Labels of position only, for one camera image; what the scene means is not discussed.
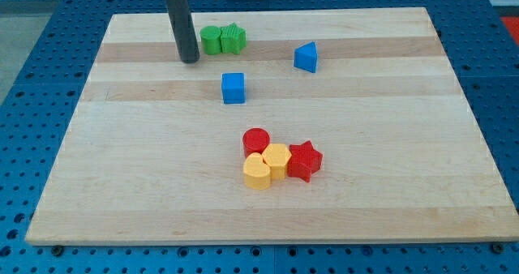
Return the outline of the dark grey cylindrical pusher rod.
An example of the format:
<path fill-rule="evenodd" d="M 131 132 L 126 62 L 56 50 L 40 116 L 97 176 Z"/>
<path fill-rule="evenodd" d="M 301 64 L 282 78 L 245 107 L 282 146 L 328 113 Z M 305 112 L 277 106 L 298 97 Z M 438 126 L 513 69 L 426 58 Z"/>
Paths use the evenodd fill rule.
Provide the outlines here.
<path fill-rule="evenodd" d="M 199 46 L 188 0 L 165 0 L 178 55 L 184 63 L 199 61 Z"/>

